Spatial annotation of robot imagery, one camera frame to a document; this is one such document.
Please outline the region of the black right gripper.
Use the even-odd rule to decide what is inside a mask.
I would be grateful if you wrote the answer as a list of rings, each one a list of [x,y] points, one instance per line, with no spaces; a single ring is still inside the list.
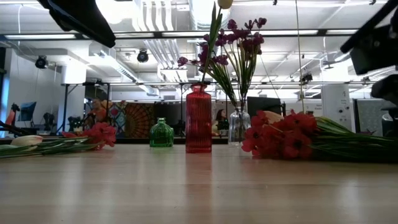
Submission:
[[[374,29],[396,7],[397,0],[388,0],[370,20],[340,47],[342,53],[347,53],[352,49],[350,56],[357,75],[397,66],[397,32],[394,32],[390,25]],[[398,74],[392,74],[377,81],[371,88],[371,96],[397,105],[397,77]]]

